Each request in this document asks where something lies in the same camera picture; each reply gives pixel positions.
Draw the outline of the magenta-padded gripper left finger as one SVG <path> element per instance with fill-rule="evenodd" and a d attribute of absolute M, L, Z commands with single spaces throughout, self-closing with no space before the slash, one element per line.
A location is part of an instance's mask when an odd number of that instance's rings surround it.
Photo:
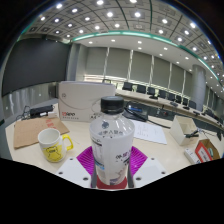
<path fill-rule="evenodd" d="M 86 148 L 77 157 L 69 157 L 56 175 L 84 188 L 96 187 L 96 171 L 92 147 Z"/>

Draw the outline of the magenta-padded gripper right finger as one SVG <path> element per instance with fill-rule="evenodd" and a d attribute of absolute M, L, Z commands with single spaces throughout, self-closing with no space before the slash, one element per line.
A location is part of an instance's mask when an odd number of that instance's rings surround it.
<path fill-rule="evenodd" d="M 127 175 L 129 188 L 143 187 L 166 175 L 166 169 L 155 157 L 147 157 L 139 149 L 132 147 Z"/>

